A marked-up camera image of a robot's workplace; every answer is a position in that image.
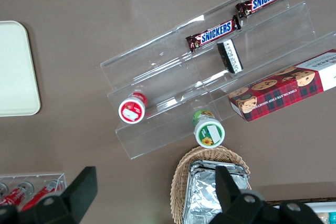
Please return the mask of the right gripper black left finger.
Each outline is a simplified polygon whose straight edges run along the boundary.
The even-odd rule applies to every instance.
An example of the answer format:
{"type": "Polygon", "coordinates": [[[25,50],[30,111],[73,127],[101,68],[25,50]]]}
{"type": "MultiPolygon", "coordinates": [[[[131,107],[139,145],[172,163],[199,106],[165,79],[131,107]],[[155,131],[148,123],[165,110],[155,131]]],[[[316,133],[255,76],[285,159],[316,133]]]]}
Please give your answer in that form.
{"type": "Polygon", "coordinates": [[[48,196],[26,211],[1,206],[1,223],[80,223],[97,193],[96,167],[87,166],[61,195],[48,196]]]}

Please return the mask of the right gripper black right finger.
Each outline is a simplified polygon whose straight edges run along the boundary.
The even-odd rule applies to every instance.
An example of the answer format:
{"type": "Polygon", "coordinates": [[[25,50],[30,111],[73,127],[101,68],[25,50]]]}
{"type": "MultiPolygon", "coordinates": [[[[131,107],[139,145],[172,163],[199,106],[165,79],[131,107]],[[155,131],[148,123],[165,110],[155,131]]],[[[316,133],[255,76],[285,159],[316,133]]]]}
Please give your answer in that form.
{"type": "Polygon", "coordinates": [[[251,190],[243,193],[224,166],[216,167],[215,181],[222,211],[210,223],[322,223],[309,206],[299,201],[283,201],[275,208],[251,190]]]}

